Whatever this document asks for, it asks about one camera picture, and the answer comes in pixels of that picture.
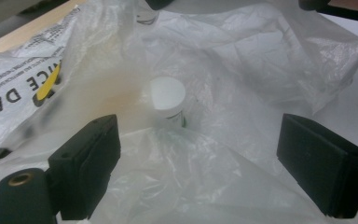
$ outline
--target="wooden table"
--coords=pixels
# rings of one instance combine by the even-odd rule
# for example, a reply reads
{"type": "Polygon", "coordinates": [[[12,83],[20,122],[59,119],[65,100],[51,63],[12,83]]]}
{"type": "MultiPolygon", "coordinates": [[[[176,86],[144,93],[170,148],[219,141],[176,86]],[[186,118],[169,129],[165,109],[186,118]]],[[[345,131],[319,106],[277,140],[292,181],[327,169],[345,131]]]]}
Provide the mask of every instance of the wooden table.
{"type": "Polygon", "coordinates": [[[32,36],[58,22],[65,17],[76,5],[86,2],[86,0],[70,0],[59,7],[54,8],[43,16],[28,22],[19,29],[0,38],[0,52],[17,47],[32,36]]]}

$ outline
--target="container lid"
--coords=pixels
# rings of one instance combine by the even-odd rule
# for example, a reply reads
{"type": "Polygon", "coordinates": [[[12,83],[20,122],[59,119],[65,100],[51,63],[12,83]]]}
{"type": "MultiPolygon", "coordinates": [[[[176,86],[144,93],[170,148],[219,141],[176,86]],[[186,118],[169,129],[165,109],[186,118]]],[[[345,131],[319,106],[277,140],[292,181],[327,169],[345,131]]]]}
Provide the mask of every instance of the container lid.
{"type": "Polygon", "coordinates": [[[151,81],[153,106],[164,118],[179,114],[186,97],[185,86],[173,77],[156,77],[151,81]]]}

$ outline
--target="plastic bag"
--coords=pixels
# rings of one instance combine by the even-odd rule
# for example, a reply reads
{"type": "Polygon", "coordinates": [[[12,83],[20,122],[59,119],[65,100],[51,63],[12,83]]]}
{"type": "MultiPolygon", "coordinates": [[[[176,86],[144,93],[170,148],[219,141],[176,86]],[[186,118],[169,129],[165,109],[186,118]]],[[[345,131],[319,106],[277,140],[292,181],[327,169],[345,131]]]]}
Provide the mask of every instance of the plastic bag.
{"type": "MultiPolygon", "coordinates": [[[[298,55],[310,62],[310,53],[276,7],[257,4],[213,15],[161,12],[156,26],[142,31],[145,49],[134,27],[134,2],[95,0],[80,10],[62,60],[71,79],[23,124],[34,126],[34,135],[0,160],[0,179],[28,167],[46,169],[48,156],[77,130],[115,113],[122,158],[91,223],[336,222],[296,183],[280,183],[285,176],[279,175],[275,144],[283,111],[310,115],[332,89],[336,94],[345,85],[330,89],[324,83],[318,92],[323,98],[307,100],[299,80],[321,87],[312,82],[317,77],[323,83],[320,74],[306,79],[291,72],[319,68],[296,64],[298,55]],[[186,85],[187,130],[156,117],[147,89],[152,76],[173,76],[186,85]]],[[[341,52],[353,49],[358,62],[358,38],[333,29],[347,38],[341,52]]],[[[328,43],[334,48],[334,41],[328,43]]]]}
{"type": "Polygon", "coordinates": [[[351,83],[358,66],[358,37],[294,2],[205,15],[160,12],[143,36],[153,76],[186,86],[187,128],[274,175],[283,171],[275,155],[282,113],[311,117],[351,83]]]}

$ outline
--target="white plastic container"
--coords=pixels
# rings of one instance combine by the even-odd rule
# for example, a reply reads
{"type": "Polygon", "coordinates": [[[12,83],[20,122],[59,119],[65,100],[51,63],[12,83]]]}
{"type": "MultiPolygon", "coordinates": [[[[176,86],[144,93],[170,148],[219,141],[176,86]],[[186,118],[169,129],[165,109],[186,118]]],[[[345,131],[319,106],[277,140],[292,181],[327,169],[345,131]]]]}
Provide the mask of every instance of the white plastic container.
{"type": "Polygon", "coordinates": [[[153,107],[165,119],[185,127],[183,108],[186,98],[185,86],[173,77],[156,77],[151,81],[153,107]]]}

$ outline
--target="crumpled plastic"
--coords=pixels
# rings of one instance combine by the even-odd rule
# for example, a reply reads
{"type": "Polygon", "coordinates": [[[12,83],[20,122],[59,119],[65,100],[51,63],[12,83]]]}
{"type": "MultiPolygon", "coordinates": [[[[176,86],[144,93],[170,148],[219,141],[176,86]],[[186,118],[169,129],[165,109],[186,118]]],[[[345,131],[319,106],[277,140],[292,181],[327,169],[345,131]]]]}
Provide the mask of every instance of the crumpled plastic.
{"type": "Polygon", "coordinates": [[[325,217],[275,151],[283,112],[309,117],[350,84],[358,37],[283,4],[162,11],[141,30],[134,1],[89,1],[62,60],[71,79],[26,121],[36,131],[0,160],[0,179],[47,169],[87,122],[117,114],[122,157],[91,223],[347,223],[325,217]],[[155,76],[185,84],[185,129],[153,110],[155,76]]]}

